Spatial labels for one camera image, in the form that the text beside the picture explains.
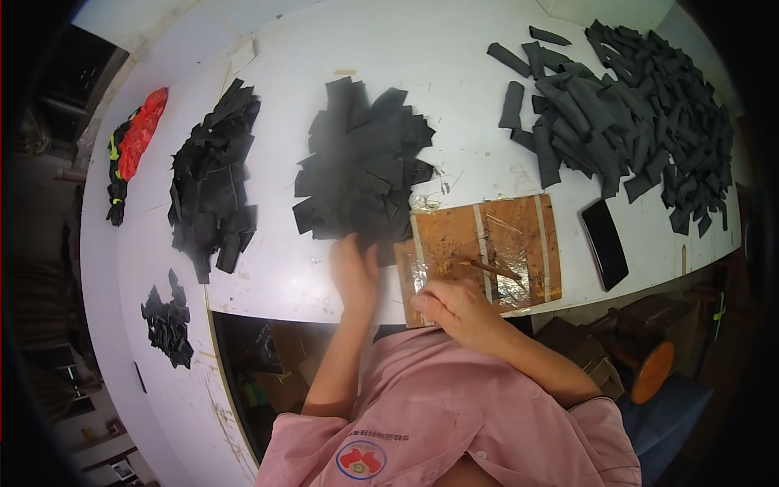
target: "dark fabric bundle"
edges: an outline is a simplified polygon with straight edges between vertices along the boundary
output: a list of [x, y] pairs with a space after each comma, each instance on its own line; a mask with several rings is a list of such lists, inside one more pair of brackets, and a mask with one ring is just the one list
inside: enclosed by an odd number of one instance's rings
[[200, 284], [209, 283], [210, 257], [217, 250], [217, 268], [232, 273], [257, 229], [257, 208], [245, 205], [243, 164], [254, 141], [259, 100], [252, 86], [242, 84], [233, 81], [173, 156], [167, 219], [174, 249], [192, 260]]
[[151, 346], [162, 350], [171, 360], [174, 369], [179, 365], [189, 369], [193, 350], [187, 340], [187, 298], [172, 269], [168, 271], [167, 278], [171, 283], [173, 299], [169, 303], [163, 303], [157, 286], [152, 286], [146, 304], [141, 305], [141, 316], [149, 325]]
[[411, 186], [429, 181], [433, 166], [416, 158], [435, 130], [403, 105], [407, 91], [389, 88], [368, 104], [365, 84], [350, 77], [326, 84], [327, 109], [314, 118], [312, 156], [300, 161], [292, 210], [298, 231], [317, 240], [360, 235], [379, 243], [379, 265], [394, 263], [393, 244], [411, 237]]
[[111, 184], [108, 185], [108, 202], [111, 204], [111, 208], [108, 209], [105, 219], [110, 220], [115, 227], [121, 225], [125, 220], [125, 199], [127, 199], [127, 181], [122, 179], [119, 174], [119, 157], [122, 155], [119, 144], [130, 128], [130, 120], [139, 111], [140, 108], [130, 115], [127, 122], [117, 127], [108, 141], [108, 177], [111, 180]]
[[[561, 41], [533, 27], [531, 33], [543, 41]], [[511, 139], [538, 155], [541, 186], [560, 181], [556, 172], [562, 161], [587, 177], [597, 175], [602, 197], [609, 198], [619, 190], [620, 177], [632, 172], [635, 177], [625, 183], [628, 201], [662, 182], [663, 203], [675, 208], [671, 215], [675, 232], [687, 235], [692, 215], [694, 221], [700, 220], [703, 235], [711, 222], [710, 211], [722, 212], [727, 230], [723, 199], [732, 184], [734, 133], [728, 109], [714, 103], [714, 88], [704, 82], [689, 56], [655, 32], [644, 38], [596, 20], [585, 34], [617, 79], [609, 74], [598, 79], [585, 66], [567, 62], [538, 42], [523, 44], [530, 62], [523, 75], [532, 74], [544, 95], [533, 96], [534, 112], [540, 117], [532, 134], [506, 123], [506, 107], [521, 105], [516, 102], [517, 90], [511, 99], [506, 97], [499, 126], [513, 129]], [[500, 51], [496, 45], [491, 49]], [[558, 74], [545, 76], [539, 60]]]

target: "wooden stool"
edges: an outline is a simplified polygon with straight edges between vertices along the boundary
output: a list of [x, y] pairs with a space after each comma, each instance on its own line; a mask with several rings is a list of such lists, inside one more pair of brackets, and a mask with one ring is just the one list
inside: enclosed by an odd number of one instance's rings
[[596, 333], [606, 352], [634, 374], [630, 400], [643, 404], [660, 389], [674, 363], [674, 346], [652, 329], [633, 329], [632, 333], [612, 329]]

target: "black smartphone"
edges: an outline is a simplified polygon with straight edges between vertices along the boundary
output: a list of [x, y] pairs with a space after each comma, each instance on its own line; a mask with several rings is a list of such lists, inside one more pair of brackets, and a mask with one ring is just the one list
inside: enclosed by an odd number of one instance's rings
[[610, 291], [628, 275], [628, 263], [612, 214], [608, 211], [606, 201], [599, 199], [584, 209], [581, 217], [595, 255], [601, 283], [605, 291]]

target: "hand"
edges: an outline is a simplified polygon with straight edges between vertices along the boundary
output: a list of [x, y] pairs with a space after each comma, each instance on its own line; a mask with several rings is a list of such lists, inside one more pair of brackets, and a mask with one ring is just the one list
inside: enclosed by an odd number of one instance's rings
[[495, 346], [516, 330], [470, 280], [429, 281], [411, 305], [457, 343], [488, 355], [496, 355]]
[[348, 235], [330, 249], [330, 273], [344, 304], [344, 314], [357, 313], [373, 321], [379, 299], [379, 246], [360, 256], [357, 234]]

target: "red plastic bag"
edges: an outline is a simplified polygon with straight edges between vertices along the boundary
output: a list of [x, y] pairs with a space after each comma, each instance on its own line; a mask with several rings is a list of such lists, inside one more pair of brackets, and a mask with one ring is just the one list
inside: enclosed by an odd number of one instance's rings
[[167, 102], [167, 88], [160, 88], [146, 99], [141, 107], [141, 111], [130, 121], [130, 128], [125, 134], [125, 138], [119, 143], [119, 150], [122, 155], [119, 156], [119, 174], [122, 179], [129, 181], [136, 175], [138, 163], [149, 141], [157, 129], [157, 122], [165, 110]]

